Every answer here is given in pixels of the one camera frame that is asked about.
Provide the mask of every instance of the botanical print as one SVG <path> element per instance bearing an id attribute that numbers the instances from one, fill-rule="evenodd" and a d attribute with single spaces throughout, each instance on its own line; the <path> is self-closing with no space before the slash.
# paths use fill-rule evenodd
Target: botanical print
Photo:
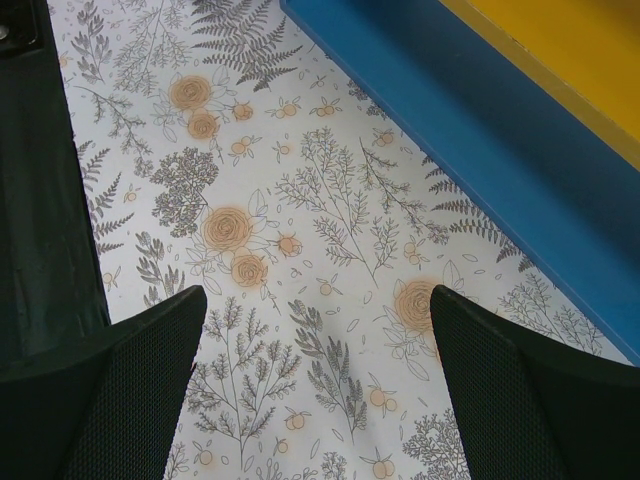
<path id="1" fill-rule="evenodd" d="M 364 93 L 364 91 L 356 84 L 356 82 L 354 82 L 353 80 L 349 80 L 347 87 L 349 87 L 349 95 L 351 95 L 352 97 L 356 97 L 360 102 L 365 102 L 366 104 L 368 104 L 366 110 L 367 115 L 380 116 L 385 120 L 387 119 L 387 114 L 384 113 L 384 110 L 373 103 L 373 101 L 369 98 L 369 95 Z"/>
<path id="2" fill-rule="evenodd" d="M 187 0 L 127 0 L 120 7 L 137 14 L 130 25 L 132 40 L 115 58 L 118 67 L 117 90 L 151 95 L 157 75 L 163 69 L 183 67 L 189 60 L 189 47 L 179 40 L 178 31 L 186 14 Z"/>
<path id="3" fill-rule="evenodd" d="M 272 0 L 255 5 L 252 0 L 194 0 L 194 24 L 203 25 L 194 34 L 207 35 L 208 40 L 195 48 L 215 50 L 204 58 L 205 64 L 226 65 L 242 74 L 237 84 L 255 82 L 253 91 L 269 88 L 276 78 L 297 67 L 286 66 L 302 46 L 279 49 L 285 31 L 286 17 L 277 27 L 268 29 L 267 19 Z"/>
<path id="4" fill-rule="evenodd" d="M 421 357 L 435 357 L 435 337 L 431 323 L 429 301 L 435 286 L 428 280 L 414 280 L 405 284 L 397 280 L 393 292 L 393 307 L 384 306 L 386 315 L 374 320 L 384 320 L 389 325 L 382 327 L 391 343 L 391 356 L 402 360 L 409 371 L 419 380 L 428 381 L 429 373 Z"/>
<path id="5" fill-rule="evenodd" d="M 151 308 L 184 290 L 184 271 L 181 272 L 180 269 L 172 268 L 167 264 L 167 272 L 163 275 L 161 266 L 165 262 L 166 251 L 162 241 L 151 238 L 148 232 L 136 233 L 136 238 L 138 240 L 136 248 L 142 254 L 138 257 L 139 265 L 136 268 L 140 278 L 151 284 L 148 294 L 143 297 L 144 304 L 147 308 Z"/>
<path id="6" fill-rule="evenodd" d="M 291 319 L 302 327 L 296 330 L 296 343 L 302 353 L 314 359 L 307 375 L 320 392 L 316 394 L 316 400 L 329 413 L 336 409 L 342 412 L 351 441 L 355 443 L 356 429 L 364 430 L 367 426 L 367 403 L 360 380 L 353 380 L 349 373 L 349 345 L 345 342 L 343 350 L 341 341 L 334 342 L 330 336 L 327 337 L 329 344 L 323 344 L 320 337 L 322 317 L 315 308 L 305 307 L 300 300 L 289 303 L 289 307 L 293 312 Z"/>
<path id="7" fill-rule="evenodd" d="M 548 290 L 547 282 L 528 273 L 524 283 L 500 298 L 500 306 L 516 323 L 579 350 L 600 355 L 602 332 L 575 308 L 562 305 L 559 310 L 553 309 Z"/>
<path id="8" fill-rule="evenodd" d="M 429 156 L 426 156 L 422 162 L 423 165 L 434 165 L 434 168 L 427 174 L 425 178 L 438 178 L 445 176 L 442 168 L 435 166 L 435 162 Z M 449 225 L 451 233 L 473 233 L 478 235 L 494 245 L 500 246 L 500 253 L 496 258 L 496 263 L 501 262 L 505 258 L 517 256 L 520 257 L 518 271 L 523 272 L 534 265 L 514 243 L 502 233 L 495 223 L 478 208 L 464 192 L 450 178 L 442 178 L 429 188 L 430 192 L 439 194 L 447 192 L 458 195 L 461 198 L 449 200 L 435 205 L 433 211 L 455 212 L 464 215 L 464 218 Z"/>
<path id="9" fill-rule="evenodd" d="M 284 174 L 276 192 L 288 205 L 319 213 L 314 226 L 328 244 L 327 256 L 340 266 L 353 261 L 363 264 L 377 285 L 377 271 L 391 268 L 396 258 L 398 224 L 391 218 L 374 218 L 369 232 L 377 239 L 375 261 L 365 257 L 359 235 L 370 223 L 369 212 L 367 195 L 352 185 L 356 175 L 353 155 L 338 145 L 329 128 L 323 128 L 304 134 L 302 156 L 310 165 L 298 168 L 294 175 Z"/>
<path id="10" fill-rule="evenodd" d="M 113 201 L 118 197 L 117 192 L 122 173 L 119 173 L 102 193 L 96 194 L 96 192 L 94 192 L 94 185 L 99 182 L 103 162 L 109 153 L 109 149 L 105 148 L 98 151 L 90 160 L 84 162 L 84 154 L 90 146 L 95 146 L 95 144 L 92 141 L 88 141 L 78 145 L 76 150 L 78 152 L 78 161 L 80 162 L 80 171 L 82 172 L 82 182 L 87 194 L 87 207 L 89 208 L 89 217 L 91 218 L 91 228 L 93 229 L 96 251 L 98 255 L 102 255 L 124 245 L 123 243 L 111 243 L 105 240 L 110 234 L 119 230 L 125 223 L 131 220 L 134 213 L 132 212 L 113 220 L 105 220 L 106 211 L 111 209 Z M 108 283 L 111 284 L 112 281 L 115 281 L 113 276 Z"/>
<path id="11" fill-rule="evenodd" d="M 338 106 L 338 103 L 340 102 L 339 98 L 336 98 L 331 102 L 327 101 L 327 99 L 324 97 L 320 97 L 320 99 L 322 100 L 322 105 L 316 108 L 312 108 L 309 112 L 309 115 L 316 114 L 318 117 L 328 117 L 336 112 L 342 111 L 342 108 Z"/>
<path id="12" fill-rule="evenodd" d="M 84 4 L 84 7 L 78 11 L 78 24 L 86 28 L 86 33 L 78 32 L 74 37 L 71 45 L 81 55 L 78 62 L 78 69 L 82 72 L 82 76 L 90 83 L 94 84 L 98 81 L 105 83 L 100 67 L 109 63 L 113 55 L 113 51 L 109 48 L 109 37 L 102 34 L 104 29 L 104 19 L 98 13 L 98 7 L 91 0 Z"/>
<path id="13" fill-rule="evenodd" d="M 189 459 L 185 457 L 184 443 L 178 442 L 171 445 L 163 480 L 173 480 L 177 478 L 180 473 L 188 472 L 188 463 Z"/>
<path id="14" fill-rule="evenodd" d="M 365 162 L 360 166 L 362 177 L 360 178 L 365 189 L 379 190 L 382 193 L 380 203 L 385 213 L 390 213 L 392 207 L 397 206 L 405 216 L 407 224 L 413 228 L 417 235 L 422 235 L 426 231 L 427 238 L 433 243 L 446 244 L 449 240 L 447 228 L 437 225 L 431 220 L 424 220 L 423 212 L 427 207 L 420 200 L 407 200 L 404 195 L 408 194 L 411 186 L 408 183 L 398 184 L 385 175 L 385 171 L 397 168 L 397 162 L 381 159 L 374 151 L 365 148 L 360 140 L 360 147 L 364 155 Z"/>
<path id="15" fill-rule="evenodd" d="M 240 465 L 247 442 L 264 433 L 277 401 L 295 390 L 292 378 L 301 361 L 290 345 L 264 341 L 269 325 L 257 318 L 255 308 L 244 317 L 235 297 L 227 298 L 224 313 L 211 311 L 204 332 L 222 342 L 223 349 L 210 364 L 196 364 L 187 390 L 189 411 L 199 417 L 197 427 L 238 442 Z"/>
<path id="16" fill-rule="evenodd" d="M 202 284 L 214 295 L 222 295 L 222 288 L 213 273 L 220 271 L 230 275 L 239 287 L 259 289 L 260 298 L 269 299 L 273 308 L 280 312 L 267 281 L 267 261 L 271 265 L 279 261 L 270 249 L 277 248 L 285 257 L 295 256 L 296 251 L 301 251 L 302 243 L 294 237 L 287 239 L 281 233 L 278 233 L 278 240 L 264 237 L 262 232 L 276 229 L 279 222 L 267 218 L 269 206 L 259 189 L 249 198 L 246 210 L 237 207 L 212 209 L 204 197 L 200 197 L 197 200 L 199 208 L 202 207 L 198 217 L 200 228 L 191 232 L 193 248 L 187 249 L 192 260 L 188 262 L 192 265 L 191 274 L 201 276 Z"/>
<path id="17" fill-rule="evenodd" d="M 626 362 L 279 2 L 48 3 L 112 321 L 207 294 L 165 480 L 468 479 L 437 284 Z"/>
<path id="18" fill-rule="evenodd" d="M 443 415 L 425 415 L 415 425 L 416 433 L 402 445 L 402 451 L 420 460 L 426 472 L 418 473 L 412 480 L 471 478 L 453 410 L 448 408 Z"/>
<path id="19" fill-rule="evenodd" d="M 393 398 L 393 395 L 397 392 L 395 390 L 383 390 L 380 381 L 372 373 L 369 373 L 369 376 L 373 380 L 373 385 L 368 385 L 371 389 L 369 402 L 374 407 L 382 409 L 382 418 L 384 418 L 388 412 L 395 412 L 398 408 L 398 402 Z"/>
<path id="20" fill-rule="evenodd" d="M 121 95 L 110 94 L 105 97 L 89 88 L 79 86 L 77 88 L 91 95 L 91 102 L 95 106 L 94 123 L 99 123 L 108 115 L 112 124 L 109 137 L 122 139 L 120 151 L 135 155 L 133 160 L 135 174 L 141 177 L 149 176 L 153 170 L 149 156 L 153 151 L 139 134 L 140 127 L 143 127 L 146 122 L 139 115 L 130 113 L 133 103 Z"/>
<path id="21" fill-rule="evenodd" d="M 302 107 L 300 106 L 300 98 L 301 97 L 295 97 L 293 100 L 285 100 L 280 97 L 278 99 L 279 108 L 265 110 L 264 113 L 268 113 L 271 117 L 275 117 L 278 120 L 282 120 L 286 117 L 293 117 L 298 113 L 298 111 L 302 110 Z"/>
<path id="22" fill-rule="evenodd" d="M 227 88 L 229 73 L 225 66 L 216 68 L 210 79 L 199 75 L 173 75 L 167 90 L 158 88 L 154 103 L 154 124 L 162 126 L 162 134 L 172 142 L 178 141 L 174 126 L 183 127 L 186 133 L 196 140 L 206 141 L 209 150 L 216 151 L 221 163 L 224 163 L 217 137 L 222 124 L 236 120 L 248 120 L 251 107 L 248 102 L 238 103 L 235 90 Z"/>
<path id="23" fill-rule="evenodd" d="M 150 178 L 152 183 L 166 188 L 155 198 L 152 215 L 160 218 L 160 225 L 173 227 L 172 237 L 195 233 L 196 220 L 208 206 L 202 192 L 217 177 L 218 167 L 209 152 L 186 147 L 182 153 L 167 155 Z"/>
<path id="24" fill-rule="evenodd" d="M 360 460 L 371 465 L 371 470 L 374 478 L 383 479 L 392 477 L 396 471 L 396 466 L 391 461 L 391 456 L 392 454 L 387 455 L 386 457 L 381 457 L 380 452 L 378 451 L 378 447 L 376 447 L 375 458 L 360 457 Z"/>
<path id="25" fill-rule="evenodd" d="M 371 142 L 371 146 L 377 145 L 378 147 L 386 147 L 393 143 L 393 129 L 387 128 L 386 130 L 380 130 L 379 128 L 373 129 L 374 140 Z"/>

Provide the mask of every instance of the orange berry illustration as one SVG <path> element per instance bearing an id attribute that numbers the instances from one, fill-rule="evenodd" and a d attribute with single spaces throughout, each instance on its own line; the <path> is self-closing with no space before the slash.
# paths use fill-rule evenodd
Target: orange berry illustration
<path id="1" fill-rule="evenodd" d="M 282 111 L 284 112 L 285 115 L 287 115 L 288 117 L 293 117 L 296 113 L 298 113 L 298 109 L 296 108 L 295 105 L 292 105 L 290 103 L 288 103 L 287 105 L 285 105 L 282 108 Z"/>
<path id="2" fill-rule="evenodd" d="M 369 400 L 371 400 L 371 404 L 376 406 L 376 407 L 381 407 L 382 405 L 384 405 L 384 401 L 385 401 L 385 395 L 384 392 L 380 389 L 375 389 L 373 392 L 371 392 L 371 395 L 369 396 Z"/>
<path id="3" fill-rule="evenodd" d="M 328 283 L 323 283 L 320 287 L 320 293 L 324 296 L 331 295 L 332 290 L 333 289 L 331 288 L 331 285 L 329 285 Z"/>
<path id="4" fill-rule="evenodd" d="M 236 155 L 240 155 L 244 153 L 246 149 L 247 147 L 240 142 L 236 142 L 233 145 L 231 145 L 231 151 Z"/>
<path id="5" fill-rule="evenodd" d="M 396 466 L 393 464 L 391 460 L 387 460 L 384 462 L 384 469 L 387 477 L 390 477 L 396 471 Z"/>
<path id="6" fill-rule="evenodd" d="M 295 417 L 293 417 L 292 422 L 293 427 L 297 430 L 300 430 L 302 427 L 304 427 L 304 416 L 298 414 Z"/>
<path id="7" fill-rule="evenodd" d="M 233 107 L 233 115 L 236 120 L 249 120 L 253 116 L 253 108 L 249 106 L 249 103 L 239 103 Z"/>
<path id="8" fill-rule="evenodd" d="M 378 479 L 387 478 L 387 467 L 385 467 L 384 462 L 373 464 L 373 476 Z"/>
<path id="9" fill-rule="evenodd" d="M 393 398 L 390 398 L 389 400 L 387 400 L 385 406 L 390 412 L 395 412 L 396 408 L 398 408 L 398 402 L 396 402 Z"/>
<path id="10" fill-rule="evenodd" d="M 213 461 L 213 455 L 209 450 L 203 450 L 200 452 L 200 463 L 203 465 L 209 465 Z"/>

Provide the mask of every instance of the fern leaf illustration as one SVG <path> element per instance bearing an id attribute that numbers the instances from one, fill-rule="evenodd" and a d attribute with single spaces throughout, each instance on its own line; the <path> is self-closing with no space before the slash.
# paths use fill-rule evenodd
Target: fern leaf illustration
<path id="1" fill-rule="evenodd" d="M 102 255 L 103 253 L 120 248 L 123 245 L 124 243 L 96 243 L 96 250 L 98 255 Z"/>
<path id="2" fill-rule="evenodd" d="M 522 260 L 520 260 L 520 264 L 518 265 L 518 271 L 522 273 L 533 267 L 535 267 L 535 265 L 531 260 L 529 260 L 529 257 L 522 257 Z"/>
<path id="3" fill-rule="evenodd" d="M 496 263 L 501 262 L 505 258 L 515 257 L 517 255 L 522 254 L 520 249 L 516 247 L 511 241 L 508 241 L 504 244 L 500 253 L 498 254 L 498 258 L 496 259 Z"/>
<path id="4" fill-rule="evenodd" d="M 233 6 L 233 0 L 193 0 L 193 6 L 196 7 L 194 15 L 201 15 L 212 12 L 225 12 L 225 8 Z"/>
<path id="5" fill-rule="evenodd" d="M 441 175 L 446 175 L 444 173 L 444 170 L 442 170 L 440 167 L 436 167 L 433 170 L 431 170 L 429 173 L 427 173 L 427 176 L 424 177 L 425 180 L 431 177 L 439 177 Z"/>
<path id="6" fill-rule="evenodd" d="M 447 212 L 456 212 L 463 215 L 471 215 L 472 217 L 481 218 L 485 220 L 487 219 L 486 214 L 482 210 L 480 210 L 480 208 L 468 198 L 444 202 L 439 205 L 436 205 L 431 210 L 432 211 L 444 210 Z"/>
<path id="7" fill-rule="evenodd" d="M 434 184 L 429 188 L 430 192 L 434 192 L 436 195 L 442 192 L 448 193 L 456 193 L 461 195 L 463 192 L 458 185 L 454 183 L 453 180 L 441 180 L 440 182 Z"/>
<path id="8" fill-rule="evenodd" d="M 93 236 L 96 240 L 104 238 L 108 234 L 115 232 L 118 228 L 122 227 L 133 217 L 133 213 L 130 213 L 126 217 L 122 217 L 116 221 L 100 222 L 93 226 Z"/>

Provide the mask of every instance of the gray branch illustration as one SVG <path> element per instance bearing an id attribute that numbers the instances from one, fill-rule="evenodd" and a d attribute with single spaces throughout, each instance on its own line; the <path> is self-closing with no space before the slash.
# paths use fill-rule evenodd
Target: gray branch illustration
<path id="1" fill-rule="evenodd" d="M 276 407 L 268 401 L 282 400 L 295 390 L 292 380 L 301 358 L 280 340 L 267 344 L 269 326 L 252 309 L 243 331 L 239 330 L 243 308 L 229 297 L 224 313 L 214 310 L 204 326 L 208 337 L 223 343 L 223 351 L 210 364 L 198 363 L 187 389 L 189 411 L 198 413 L 196 426 L 203 432 L 218 432 L 238 442 L 244 465 L 247 442 L 260 438 Z M 218 411 L 216 420 L 209 412 Z"/>
<path id="2" fill-rule="evenodd" d="M 446 245 L 449 241 L 447 227 L 438 225 L 433 220 L 423 219 L 423 213 L 427 211 L 426 205 L 419 200 L 407 200 L 407 195 L 411 189 L 408 183 L 398 184 L 388 178 L 383 171 L 390 171 L 398 166 L 397 162 L 381 159 L 373 150 L 365 148 L 360 139 L 360 148 L 364 155 L 365 163 L 361 165 L 362 176 L 360 181 L 367 190 L 377 189 L 382 192 L 381 204 L 385 213 L 389 213 L 393 205 L 400 207 L 405 214 L 407 224 L 410 225 L 418 235 L 422 235 L 425 229 L 427 238 L 433 243 Z"/>
<path id="3" fill-rule="evenodd" d="M 300 327 L 296 329 L 296 343 L 302 353 L 313 358 L 307 376 L 319 392 L 316 400 L 330 413 L 339 409 L 347 420 L 351 441 L 355 443 L 354 432 L 367 426 L 367 402 L 364 401 L 362 384 L 349 373 L 349 345 L 344 348 L 340 340 L 328 337 L 324 345 L 320 332 L 323 322 L 320 312 L 313 307 L 305 307 L 296 300 L 289 303 L 293 314 L 291 319 Z"/>

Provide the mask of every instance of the leaf sprig illustration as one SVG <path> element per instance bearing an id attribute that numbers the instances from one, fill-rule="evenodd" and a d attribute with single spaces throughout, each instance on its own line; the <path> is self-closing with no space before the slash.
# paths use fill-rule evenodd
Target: leaf sprig illustration
<path id="1" fill-rule="evenodd" d="M 325 453 L 321 467 L 325 480 L 347 480 L 347 459 L 338 452 Z"/>
<path id="2" fill-rule="evenodd" d="M 102 35 L 104 19 L 98 14 L 94 0 L 86 2 L 78 11 L 78 24 L 86 27 L 86 33 L 78 32 L 71 45 L 81 55 L 78 68 L 82 76 L 90 83 L 104 83 L 100 67 L 109 63 L 113 51 L 109 49 L 109 37 Z"/>
<path id="3" fill-rule="evenodd" d="M 395 259 L 397 246 L 393 238 L 398 225 L 391 220 L 374 221 L 369 233 L 377 240 L 376 262 L 368 259 L 358 238 L 369 223 L 367 196 L 361 189 L 353 188 L 356 170 L 353 155 L 340 147 L 331 130 L 325 127 L 304 134 L 302 156 L 310 165 L 297 169 L 294 175 L 284 174 L 276 184 L 281 200 L 320 213 L 313 224 L 327 243 L 327 256 L 340 266 L 360 262 L 377 285 L 376 271 L 380 267 L 391 268 L 390 260 Z"/>
<path id="4" fill-rule="evenodd" d="M 160 168 L 151 183 L 164 185 L 167 191 L 158 195 L 152 210 L 160 225 L 169 227 L 172 237 L 185 237 L 197 231 L 196 219 L 208 205 L 202 191 L 218 177 L 218 167 L 211 152 L 186 147 L 160 160 Z"/>
<path id="5" fill-rule="evenodd" d="M 269 326 L 229 297 L 225 310 L 214 310 L 204 326 L 206 335 L 223 343 L 223 351 L 210 364 L 198 363 L 187 389 L 189 411 L 198 413 L 196 426 L 203 432 L 238 442 L 240 463 L 247 442 L 260 438 L 273 418 L 274 402 L 294 391 L 292 380 L 301 358 L 280 340 L 265 342 Z M 210 412 L 219 411 L 217 419 Z"/>
<path id="6" fill-rule="evenodd" d="M 140 14 L 131 24 L 133 40 L 116 56 L 119 67 L 115 87 L 118 90 L 149 96 L 157 86 L 151 67 L 173 69 L 189 60 L 189 49 L 172 30 L 182 26 L 186 0 L 161 0 L 159 6 L 142 10 L 141 3 L 129 1 Z"/>
<path id="7" fill-rule="evenodd" d="M 548 290 L 545 281 L 529 273 L 524 284 L 517 285 L 499 299 L 500 305 L 511 320 L 585 352 L 600 355 L 602 344 L 598 339 L 602 338 L 602 333 L 579 310 L 563 305 L 554 311 Z"/>
<path id="8" fill-rule="evenodd" d="M 143 300 L 147 308 L 157 305 L 163 300 L 172 297 L 184 290 L 184 272 L 178 268 L 167 265 L 167 273 L 164 275 L 160 270 L 160 265 L 164 261 L 164 244 L 158 238 L 151 238 L 147 232 L 136 233 L 138 245 L 136 248 L 142 254 L 138 258 L 139 265 L 136 267 L 140 278 L 150 283 L 148 295 L 144 295 Z M 160 295 L 158 287 L 162 287 L 164 298 Z"/>
<path id="9" fill-rule="evenodd" d="M 202 15 L 194 24 L 204 25 L 194 31 L 213 37 L 195 45 L 216 52 L 204 59 L 204 63 L 226 65 L 241 73 L 237 84 L 255 81 L 254 92 L 269 88 L 276 78 L 292 72 L 297 67 L 282 66 L 297 48 L 278 51 L 282 42 L 286 17 L 277 27 L 267 30 L 268 11 L 272 0 L 263 0 L 252 8 L 253 0 L 195 0 L 193 15 Z"/>
<path id="10" fill-rule="evenodd" d="M 422 165 L 435 165 L 435 163 L 431 157 L 426 156 L 422 161 Z M 440 177 L 446 177 L 444 170 L 440 167 L 434 166 L 425 178 L 429 179 Z M 500 247 L 500 252 L 496 257 L 496 263 L 500 263 L 502 260 L 509 257 L 520 257 L 520 263 L 518 265 L 519 272 L 524 272 L 525 270 L 534 267 L 533 262 L 531 262 L 531 260 L 529 260 L 529 258 L 524 255 L 524 253 L 522 253 L 522 251 L 511 240 L 509 240 L 504 233 L 502 233 L 502 230 L 498 228 L 498 226 L 480 209 L 480 207 L 469 200 L 453 180 L 449 178 L 438 180 L 429 188 L 429 191 L 436 195 L 440 193 L 450 193 L 462 197 L 455 200 L 447 200 L 431 209 L 432 211 L 446 211 L 464 215 L 461 219 L 449 225 L 449 231 L 451 233 L 475 234 L 494 245 L 498 245 Z"/>
<path id="11" fill-rule="evenodd" d="M 187 463 L 189 459 L 185 458 L 185 445 L 182 442 L 171 445 L 169 458 L 167 459 L 167 467 L 164 471 L 163 480 L 173 480 L 180 473 L 189 471 Z"/>
<path id="12" fill-rule="evenodd" d="M 351 440 L 355 442 L 356 429 L 367 426 L 367 402 L 364 401 L 362 384 L 354 380 L 349 372 L 349 345 L 330 336 L 323 343 L 320 333 L 323 322 L 320 312 L 307 308 L 300 300 L 289 303 L 293 312 L 291 319 L 300 327 L 296 329 L 296 343 L 302 353 L 313 358 L 307 376 L 318 391 L 316 400 L 330 413 L 341 411 L 347 420 Z"/>
<path id="13" fill-rule="evenodd" d="M 76 87 L 91 94 L 91 102 L 96 108 L 94 123 L 99 123 L 107 115 L 111 118 L 113 127 L 109 132 L 111 138 L 122 138 L 120 150 L 122 153 L 134 153 L 135 174 L 147 177 L 153 170 L 153 164 L 148 156 L 152 153 L 146 140 L 140 137 L 137 129 L 145 125 L 138 116 L 131 116 L 129 110 L 133 104 L 126 98 L 116 95 L 104 97 L 93 90 Z"/>
<path id="14" fill-rule="evenodd" d="M 416 433 L 402 445 L 402 451 L 419 460 L 427 469 L 415 480 L 467 480 L 470 479 L 467 460 L 460 441 L 460 432 L 453 410 L 448 408 L 439 417 L 425 415 L 415 422 Z"/>
<path id="15" fill-rule="evenodd" d="M 93 193 L 94 184 L 98 183 L 100 171 L 104 158 L 109 153 L 109 149 L 100 150 L 89 161 L 83 162 L 84 155 L 93 142 L 85 142 L 77 147 L 78 160 L 80 162 L 80 171 L 82 173 L 82 182 L 86 192 Z M 87 207 L 89 209 L 89 218 L 91 219 L 91 228 L 93 230 L 93 238 L 96 243 L 96 251 L 98 255 L 102 255 L 111 250 L 120 248 L 123 243 L 105 242 L 106 237 L 111 233 L 120 229 L 125 223 L 133 218 L 134 213 L 125 215 L 116 220 L 105 220 L 106 210 L 112 207 L 113 200 L 116 197 L 118 186 L 120 185 L 121 173 L 111 182 L 111 184 L 102 193 L 94 196 L 87 195 Z"/>
<path id="16" fill-rule="evenodd" d="M 373 150 L 366 148 L 360 139 L 360 147 L 364 155 L 365 163 L 360 166 L 362 176 L 360 181 L 367 190 L 379 190 L 382 193 L 381 204 L 385 213 L 389 213 L 394 205 L 400 207 L 404 213 L 407 224 L 418 235 L 427 231 L 427 238 L 433 243 L 446 245 L 449 241 L 447 227 L 438 225 L 432 220 L 425 221 L 423 213 L 427 207 L 420 200 L 407 200 L 405 195 L 410 192 L 411 186 L 405 183 L 397 183 L 391 180 L 384 172 L 398 166 L 397 162 L 380 158 Z"/>
<path id="17" fill-rule="evenodd" d="M 352 97 L 356 97 L 360 102 L 369 102 L 369 106 L 367 107 L 367 115 L 371 116 L 379 116 L 382 117 L 383 120 L 387 119 L 387 114 L 382 110 L 378 105 L 376 105 L 367 95 L 364 90 L 362 90 L 356 82 L 353 80 L 349 80 L 347 84 L 349 87 L 349 95 Z"/>

